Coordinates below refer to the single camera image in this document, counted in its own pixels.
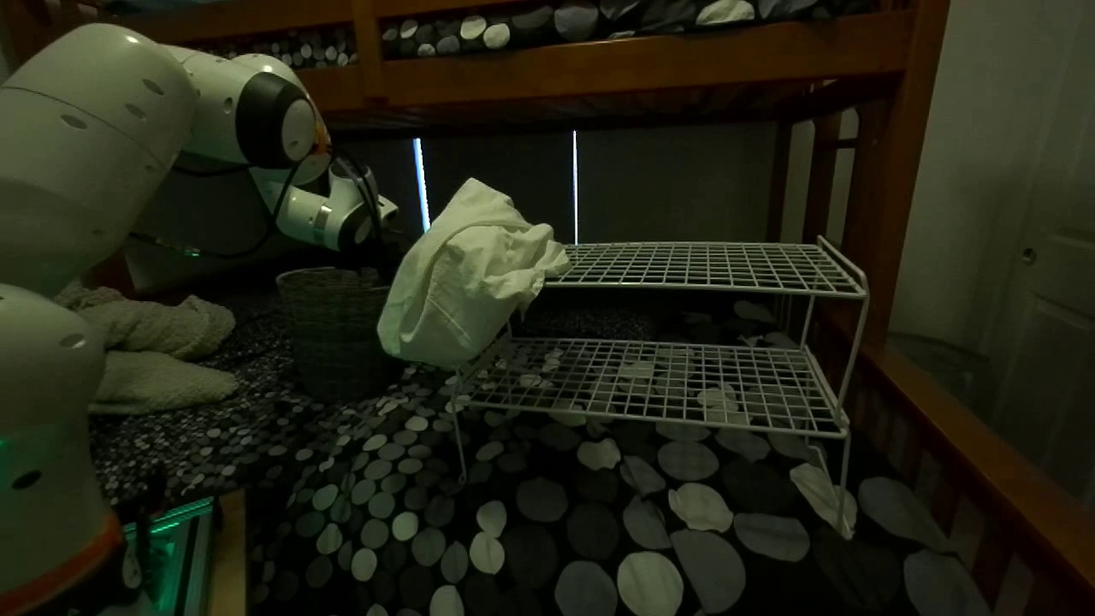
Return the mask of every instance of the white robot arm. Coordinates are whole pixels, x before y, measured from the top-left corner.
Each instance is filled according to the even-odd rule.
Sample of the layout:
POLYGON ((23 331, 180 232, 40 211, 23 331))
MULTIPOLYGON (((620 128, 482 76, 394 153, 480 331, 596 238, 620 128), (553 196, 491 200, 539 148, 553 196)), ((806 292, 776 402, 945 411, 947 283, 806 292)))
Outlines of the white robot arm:
POLYGON ((0 614, 47 602, 120 546, 85 427, 103 344, 52 297, 129 238, 180 152, 250 164, 284 238, 363 243, 381 200, 333 170, 328 143, 279 59, 110 24, 58 37, 0 87, 0 614))
POLYGON ((0 282, 40 295, 107 262, 180 152, 250 164, 284 238, 348 250, 376 227, 363 180, 333 170, 293 71, 90 24, 0 88, 0 282))

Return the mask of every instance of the wooden bunk bed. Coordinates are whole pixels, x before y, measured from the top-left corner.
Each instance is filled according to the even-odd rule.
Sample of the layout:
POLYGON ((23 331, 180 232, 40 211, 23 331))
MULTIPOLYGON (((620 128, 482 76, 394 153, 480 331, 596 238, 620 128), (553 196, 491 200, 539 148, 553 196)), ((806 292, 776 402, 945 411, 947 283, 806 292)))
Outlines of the wooden bunk bed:
MULTIPOLYGON (((526 0, 226 0, 110 20, 198 47, 344 24, 355 34, 355 63, 304 69, 303 80, 328 120, 353 132, 776 120, 784 148, 775 223, 788 180, 788 128, 810 120, 806 238, 824 231, 834 152, 857 148, 841 250, 874 282, 865 347, 848 397, 857 426, 892 469, 920 486, 945 527, 974 522, 965 559, 988 602, 1011 597, 1022 561, 1034 583, 1020 600, 1028 614, 1095 614, 1095 523, 956 397, 887 348, 947 0, 880 0, 871 13, 823 24, 784 20, 474 59, 384 59, 381 29, 388 20, 517 3, 526 0), (837 142, 841 111, 859 111, 857 142, 837 142)), ((52 13, 40 0, 12 0, 0 20, 14 59, 27 59, 81 13, 73 3, 52 13)), ((837 355, 848 338, 841 316, 833 316, 823 338, 837 355)))

